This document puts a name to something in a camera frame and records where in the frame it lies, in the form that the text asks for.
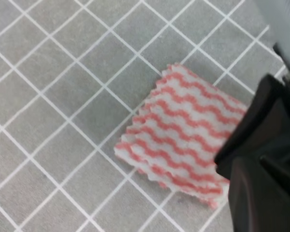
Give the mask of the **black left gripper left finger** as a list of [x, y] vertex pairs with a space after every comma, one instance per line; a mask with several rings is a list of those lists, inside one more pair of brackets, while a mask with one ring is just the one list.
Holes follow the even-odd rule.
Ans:
[[229, 207], [235, 232], [290, 232], [290, 165], [236, 158]]

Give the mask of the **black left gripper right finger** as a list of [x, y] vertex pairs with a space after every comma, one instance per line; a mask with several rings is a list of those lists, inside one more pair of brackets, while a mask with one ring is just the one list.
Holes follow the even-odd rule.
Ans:
[[289, 132], [290, 90], [268, 74], [260, 81], [243, 119], [215, 157], [218, 174], [231, 180], [235, 158], [250, 156]]

